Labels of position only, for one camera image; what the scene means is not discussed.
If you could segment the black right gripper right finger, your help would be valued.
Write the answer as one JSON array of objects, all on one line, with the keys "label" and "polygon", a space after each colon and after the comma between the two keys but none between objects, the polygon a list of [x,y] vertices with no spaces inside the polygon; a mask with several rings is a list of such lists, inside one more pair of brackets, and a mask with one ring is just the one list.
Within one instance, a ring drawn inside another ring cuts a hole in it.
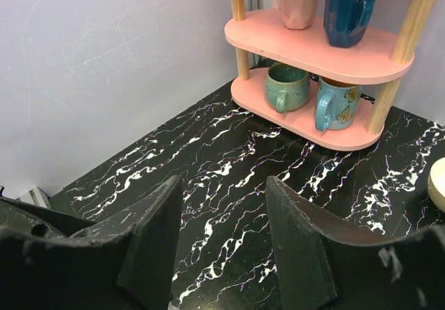
[{"label": "black right gripper right finger", "polygon": [[444,226],[387,238],[277,177],[266,206],[284,309],[443,309]]}]

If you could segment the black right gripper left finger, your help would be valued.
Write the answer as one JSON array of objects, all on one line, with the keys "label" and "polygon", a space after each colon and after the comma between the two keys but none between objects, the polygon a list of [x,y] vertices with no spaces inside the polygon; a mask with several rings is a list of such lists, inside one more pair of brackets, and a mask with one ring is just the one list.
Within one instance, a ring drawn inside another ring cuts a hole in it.
[{"label": "black right gripper left finger", "polygon": [[2,309],[170,309],[181,179],[69,237],[1,226]]}]

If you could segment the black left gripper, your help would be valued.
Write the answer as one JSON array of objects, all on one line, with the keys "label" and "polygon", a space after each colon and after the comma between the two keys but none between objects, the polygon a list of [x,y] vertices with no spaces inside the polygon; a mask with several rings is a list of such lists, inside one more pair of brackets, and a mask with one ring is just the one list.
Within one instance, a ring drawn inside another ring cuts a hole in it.
[{"label": "black left gripper", "polygon": [[1,186],[1,226],[40,238],[69,237],[94,222],[43,206],[11,199]]}]

